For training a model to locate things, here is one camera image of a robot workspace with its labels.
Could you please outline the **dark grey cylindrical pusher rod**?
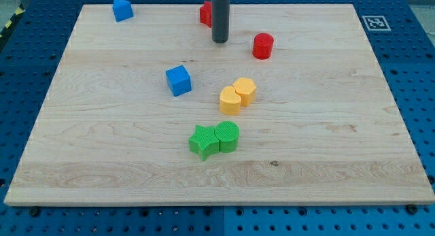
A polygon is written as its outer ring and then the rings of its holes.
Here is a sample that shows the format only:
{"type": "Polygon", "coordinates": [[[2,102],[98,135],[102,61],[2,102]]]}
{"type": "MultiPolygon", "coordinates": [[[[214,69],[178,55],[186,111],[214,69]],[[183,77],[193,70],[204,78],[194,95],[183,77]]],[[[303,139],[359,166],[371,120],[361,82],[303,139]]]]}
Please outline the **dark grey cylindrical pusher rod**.
{"type": "Polygon", "coordinates": [[[223,44],[229,37],[230,0],[211,0],[212,40],[223,44]]]}

